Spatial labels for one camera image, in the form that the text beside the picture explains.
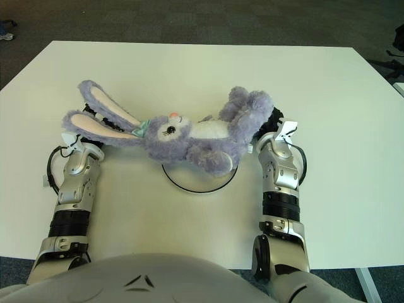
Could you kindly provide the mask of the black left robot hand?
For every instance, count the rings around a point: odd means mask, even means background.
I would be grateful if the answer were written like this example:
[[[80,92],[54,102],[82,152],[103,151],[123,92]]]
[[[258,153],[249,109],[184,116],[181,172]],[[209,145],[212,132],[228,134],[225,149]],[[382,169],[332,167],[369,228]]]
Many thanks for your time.
[[[88,105],[85,104],[85,108],[83,109],[83,112],[87,112],[91,114],[93,117],[97,117],[97,113]],[[101,120],[106,126],[119,131],[119,132],[124,132],[122,128],[120,128],[118,125],[114,124],[113,122],[109,121],[106,117],[103,117]]]

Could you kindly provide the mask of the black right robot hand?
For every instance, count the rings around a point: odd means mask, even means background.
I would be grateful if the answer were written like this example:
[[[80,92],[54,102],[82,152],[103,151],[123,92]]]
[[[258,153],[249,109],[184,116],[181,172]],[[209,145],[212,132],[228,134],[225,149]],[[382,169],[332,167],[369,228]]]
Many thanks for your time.
[[[283,113],[277,109],[273,108],[271,116],[268,120],[260,127],[259,131],[256,133],[256,137],[260,139],[266,133],[275,133],[278,131],[278,123],[281,122],[281,118],[284,118]]]

